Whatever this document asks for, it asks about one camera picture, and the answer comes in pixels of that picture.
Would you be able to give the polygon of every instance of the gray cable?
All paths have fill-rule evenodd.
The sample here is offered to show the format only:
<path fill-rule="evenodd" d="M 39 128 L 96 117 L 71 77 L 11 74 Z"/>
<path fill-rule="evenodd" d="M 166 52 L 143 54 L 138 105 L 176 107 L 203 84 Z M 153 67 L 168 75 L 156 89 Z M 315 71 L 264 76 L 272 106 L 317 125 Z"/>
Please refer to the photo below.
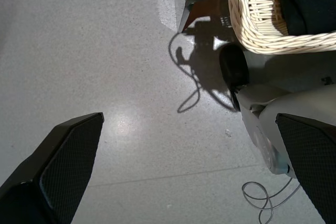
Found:
<path fill-rule="evenodd" d="M 285 184 L 285 186 L 280 190 L 280 191 L 278 191 L 276 194 L 273 194 L 272 196 L 269 196 L 268 195 L 268 192 L 267 192 L 267 190 L 266 190 L 266 188 L 262 185 L 262 184 L 260 184 L 260 183 L 258 183 L 258 182 L 255 182 L 255 181 L 250 181 L 250 182 L 247 182 L 247 183 L 245 183 L 245 184 L 243 184 L 243 186 L 241 187 L 242 189 L 242 191 L 243 191 L 243 196 L 244 196 L 244 198 L 246 199 L 246 201 L 251 205 L 251 206 L 253 206 L 254 208 L 257 208 L 257 209 L 259 209 L 260 210 L 260 213 L 259 213 L 259 216 L 258 216 L 258 220 L 259 220 L 259 223 L 260 224 L 263 224 L 262 222 L 261 222 L 261 213 L 263 212 L 263 211 L 265 211 L 265 210 L 270 210 L 271 211 L 271 215 L 270 215 L 270 217 L 269 217 L 269 219 L 265 222 L 265 224 L 268 224 L 268 223 L 270 223 L 270 221 L 272 220 L 272 218 L 273 218 L 273 210 L 274 209 L 276 209 L 276 208 L 278 208 L 278 207 L 280 207 L 280 206 L 282 206 L 287 200 L 289 200 L 299 189 L 300 189 L 300 185 L 298 185 L 298 187 L 286 198 L 286 199 L 284 199 L 282 202 L 280 202 L 279 204 L 277 204 L 276 206 L 273 206 L 273 204 L 272 204 L 272 201 L 271 201 L 271 198 L 273 198 L 273 197 L 275 197 L 275 196 L 277 196 L 279 193 L 281 193 L 289 184 L 290 184 L 290 182 L 292 181 L 293 179 L 291 178 L 288 182 L 287 182 L 287 184 Z M 258 186 L 260 189 L 262 189 L 263 191 L 264 191 L 264 193 L 265 193 L 265 195 L 266 195 L 266 198 L 256 198 L 256 197 L 252 197 L 251 195 L 249 195 L 249 194 L 247 194 L 246 192 L 245 192 L 245 188 L 246 188 L 246 186 L 248 186 L 248 185 L 256 185 L 256 186 Z M 250 199 L 255 199 L 255 200 L 266 200 L 266 202 L 265 202 L 265 204 L 264 204 L 264 206 L 263 207 L 258 207 L 258 206 L 256 206 L 256 205 L 254 205 L 248 198 L 250 198 Z"/>

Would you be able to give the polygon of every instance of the wicker basket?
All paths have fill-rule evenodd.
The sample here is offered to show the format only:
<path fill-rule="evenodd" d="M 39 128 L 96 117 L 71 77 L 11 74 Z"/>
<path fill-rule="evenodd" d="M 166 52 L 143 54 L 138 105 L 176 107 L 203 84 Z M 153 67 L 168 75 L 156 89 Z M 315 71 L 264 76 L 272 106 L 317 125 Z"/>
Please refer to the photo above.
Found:
<path fill-rule="evenodd" d="M 288 36 L 280 0 L 229 0 L 231 24 L 246 49 L 258 54 L 336 50 L 336 32 Z"/>

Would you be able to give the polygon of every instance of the floor seam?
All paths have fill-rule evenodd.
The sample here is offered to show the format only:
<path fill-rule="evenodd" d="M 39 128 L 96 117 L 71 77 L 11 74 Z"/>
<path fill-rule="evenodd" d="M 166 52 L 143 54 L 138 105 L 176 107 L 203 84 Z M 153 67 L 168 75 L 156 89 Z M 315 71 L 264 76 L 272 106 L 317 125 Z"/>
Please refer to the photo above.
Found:
<path fill-rule="evenodd" d="M 136 182 L 144 182 L 144 181 L 159 180 L 159 179 L 166 179 L 166 178 L 176 178 L 176 177 L 191 176 L 191 175 L 218 173 L 218 172 L 223 172 L 225 170 L 233 170 L 233 169 L 240 169 L 240 168 L 249 168 L 249 167 L 255 167 L 255 166 L 260 166 L 260 165 L 247 165 L 247 166 L 239 166 L 239 167 L 232 167 L 232 168 L 225 168 L 225 169 L 218 169 L 218 170 L 208 170 L 208 171 L 198 172 L 198 173 L 186 173 L 186 174 L 178 174 L 178 175 L 156 177 L 156 178 L 144 178 L 144 179 L 123 181 L 123 182 L 115 182 L 115 183 L 92 185 L 92 186 L 88 186 L 88 187 L 113 186 L 113 185 L 121 185 L 121 184 L 136 183 Z"/>

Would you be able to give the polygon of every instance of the gray floor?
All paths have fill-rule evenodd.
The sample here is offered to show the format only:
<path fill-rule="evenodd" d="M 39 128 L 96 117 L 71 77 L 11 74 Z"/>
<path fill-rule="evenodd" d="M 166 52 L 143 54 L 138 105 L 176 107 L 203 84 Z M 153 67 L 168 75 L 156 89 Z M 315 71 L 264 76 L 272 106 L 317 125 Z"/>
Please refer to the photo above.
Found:
<path fill-rule="evenodd" d="M 288 178 L 261 165 L 225 97 L 217 23 L 197 21 L 169 52 L 180 11 L 181 0 L 0 0 L 0 184 L 54 125 L 102 111 L 73 223 L 257 223 L 242 184 L 255 180 L 273 193 Z M 223 31 L 218 38 L 232 37 Z M 198 102 L 176 56 L 202 85 Z M 247 58 L 256 81 L 283 79 L 269 56 Z M 323 222 L 301 189 L 272 223 Z"/>

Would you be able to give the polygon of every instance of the black wheel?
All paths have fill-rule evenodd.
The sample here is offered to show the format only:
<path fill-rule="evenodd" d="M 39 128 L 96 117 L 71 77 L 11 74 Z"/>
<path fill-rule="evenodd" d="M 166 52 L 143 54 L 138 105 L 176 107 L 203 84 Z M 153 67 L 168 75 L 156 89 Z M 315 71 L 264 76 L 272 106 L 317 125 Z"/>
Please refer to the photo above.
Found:
<path fill-rule="evenodd" d="M 249 83 L 249 72 L 243 50 L 236 44 L 223 47 L 219 53 L 219 64 L 231 94 L 232 104 L 237 111 L 240 111 L 236 97 L 237 88 Z"/>

